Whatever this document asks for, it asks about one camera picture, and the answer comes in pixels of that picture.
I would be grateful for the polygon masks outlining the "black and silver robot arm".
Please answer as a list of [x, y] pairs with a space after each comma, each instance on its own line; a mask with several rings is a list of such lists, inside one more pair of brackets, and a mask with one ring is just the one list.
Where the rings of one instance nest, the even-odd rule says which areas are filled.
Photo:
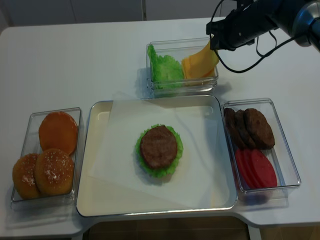
[[301, 47], [320, 47], [318, 0], [256, 0], [232, 10], [223, 20], [210, 21], [206, 34], [213, 36], [213, 50], [251, 45], [254, 40], [281, 29]]

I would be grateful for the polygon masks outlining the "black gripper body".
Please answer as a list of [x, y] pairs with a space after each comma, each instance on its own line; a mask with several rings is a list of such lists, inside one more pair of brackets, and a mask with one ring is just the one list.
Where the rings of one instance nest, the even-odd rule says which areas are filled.
[[223, 20], [209, 22], [206, 34], [211, 50], [234, 51], [277, 28], [264, 6], [247, 6], [231, 11]]

